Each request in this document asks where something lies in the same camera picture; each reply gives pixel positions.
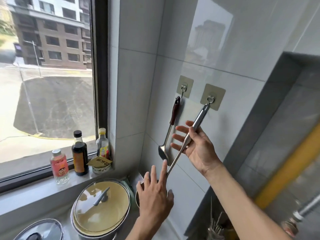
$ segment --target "street lamp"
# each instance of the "street lamp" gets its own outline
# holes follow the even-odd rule
[[[24,42],[27,42],[27,43],[30,43],[30,44],[33,45],[33,50],[34,50],[35,58],[36,58],[37,64],[38,64],[39,74],[40,74],[40,77],[42,77],[42,76],[41,76],[41,71],[40,71],[40,66],[39,66],[39,61],[38,61],[38,56],[37,56],[37,52],[36,52],[36,44],[34,43],[34,41],[30,42],[30,41],[24,40]]]

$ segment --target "soy sauce bottle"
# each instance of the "soy sauce bottle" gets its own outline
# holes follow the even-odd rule
[[[87,144],[82,141],[81,130],[73,132],[75,143],[71,147],[75,173],[79,176],[85,175],[89,171]]]

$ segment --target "yellow packet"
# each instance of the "yellow packet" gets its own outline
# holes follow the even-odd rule
[[[87,165],[88,166],[93,166],[95,168],[103,168],[108,166],[110,163],[112,163],[112,161],[110,161],[109,159],[106,159],[104,157],[101,156],[97,156],[93,159],[91,159]]]

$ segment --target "glass lid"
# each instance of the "glass lid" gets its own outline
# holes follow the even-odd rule
[[[102,232],[120,222],[129,207],[129,195],[121,184],[114,181],[97,181],[79,196],[74,216],[88,232]]]
[[[61,240],[62,226],[55,219],[44,219],[24,229],[14,240]]]

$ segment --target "red handle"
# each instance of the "red handle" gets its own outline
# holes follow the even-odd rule
[[[173,105],[173,108],[172,108],[172,115],[171,115],[170,125],[174,125],[174,122],[175,122],[177,114],[178,114],[179,106],[180,106],[180,96],[178,96],[176,98],[176,101],[174,101],[174,105]]]

